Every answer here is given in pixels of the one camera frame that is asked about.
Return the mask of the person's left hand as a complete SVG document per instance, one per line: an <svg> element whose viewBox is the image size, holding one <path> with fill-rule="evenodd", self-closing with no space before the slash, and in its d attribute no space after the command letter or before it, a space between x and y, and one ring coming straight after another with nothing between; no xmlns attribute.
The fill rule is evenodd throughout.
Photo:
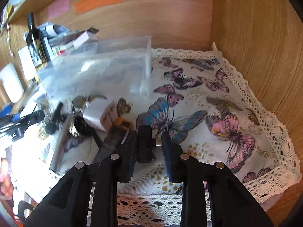
<svg viewBox="0 0 303 227"><path fill-rule="evenodd" d="M11 181L11 148L1 150L1 196L6 200L13 197L14 187Z"/></svg>

